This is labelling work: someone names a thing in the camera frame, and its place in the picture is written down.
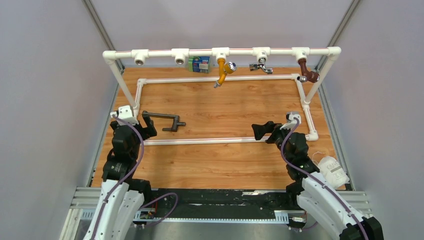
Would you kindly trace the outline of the dark grey long faucet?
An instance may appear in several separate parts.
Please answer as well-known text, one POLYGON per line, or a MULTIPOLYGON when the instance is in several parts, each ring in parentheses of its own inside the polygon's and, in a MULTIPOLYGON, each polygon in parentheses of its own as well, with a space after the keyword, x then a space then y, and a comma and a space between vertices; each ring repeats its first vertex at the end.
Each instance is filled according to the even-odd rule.
POLYGON ((154 120, 156 119, 160 119, 160 123, 168 123, 171 124, 171 126, 168 127, 163 127, 162 131, 163 132, 173 132, 176 133, 180 127, 185 127, 186 126, 186 122, 185 121, 181 121, 181 118, 179 115, 177 114, 167 114, 167 113, 156 113, 156 112, 149 112, 144 110, 141 113, 141 116, 143 118, 153 118, 154 120))

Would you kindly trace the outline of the white PVC pipe frame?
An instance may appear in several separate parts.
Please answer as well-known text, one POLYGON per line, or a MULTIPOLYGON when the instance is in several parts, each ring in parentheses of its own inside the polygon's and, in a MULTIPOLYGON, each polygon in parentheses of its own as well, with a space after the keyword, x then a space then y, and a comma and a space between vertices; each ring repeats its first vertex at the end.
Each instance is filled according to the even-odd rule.
POLYGON ((315 142, 319 139, 319 134, 313 122, 310 102, 324 81, 326 75, 334 62, 342 52, 339 46, 329 46, 325 48, 291 47, 291 48, 230 48, 213 47, 211 49, 189 49, 172 48, 168 50, 133 49, 130 51, 106 50, 102 57, 110 67, 117 83, 126 99, 128 105, 119 107, 118 110, 110 113, 111 117, 118 117, 130 122, 133 125, 138 123, 137 117, 141 112, 141 95, 144 85, 147 84, 173 84, 173 83, 205 83, 212 82, 215 88, 222 86, 224 82, 235 81, 265 81, 265 80, 292 80, 296 83, 300 96, 301 108, 304 112, 305 120, 309 129, 306 140, 315 142), (137 81, 136 92, 130 92, 125 83, 122 72, 116 62, 120 59, 133 59, 134 63, 142 66, 148 58, 169 57, 174 58, 178 65, 187 63, 189 58, 213 57, 218 65, 218 75, 213 77, 189 77, 189 78, 141 78, 137 81), (264 75, 254 76, 231 76, 237 69, 235 63, 227 61, 229 56, 253 56, 256 62, 249 65, 252 71, 263 70, 264 75), (271 68, 266 67, 269 56, 292 56, 300 66, 300 73, 277 74, 274 75, 271 68))

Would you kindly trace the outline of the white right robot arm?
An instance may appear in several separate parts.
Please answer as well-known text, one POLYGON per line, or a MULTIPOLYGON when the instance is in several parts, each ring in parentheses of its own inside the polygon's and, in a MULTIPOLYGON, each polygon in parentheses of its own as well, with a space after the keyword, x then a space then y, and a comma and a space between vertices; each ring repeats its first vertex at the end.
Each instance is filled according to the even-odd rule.
POLYGON ((294 181, 286 186, 286 205, 306 211, 334 240, 384 239, 383 227, 374 216, 363 215, 330 186, 308 155, 306 135, 295 131, 299 119, 293 121, 290 128, 273 121, 251 126, 257 141, 270 135, 265 143, 276 145, 294 181))

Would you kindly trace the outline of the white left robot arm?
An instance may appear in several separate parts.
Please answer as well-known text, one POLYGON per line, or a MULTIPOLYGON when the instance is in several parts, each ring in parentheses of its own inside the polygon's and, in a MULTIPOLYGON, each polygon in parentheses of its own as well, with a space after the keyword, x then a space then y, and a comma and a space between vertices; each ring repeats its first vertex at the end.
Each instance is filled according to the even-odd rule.
POLYGON ((143 114, 146 124, 130 123, 115 117, 112 148, 103 166, 100 196, 86 240, 123 240, 140 207, 153 201, 151 183, 134 178, 134 173, 144 155, 144 141, 157 136, 151 118, 143 114))

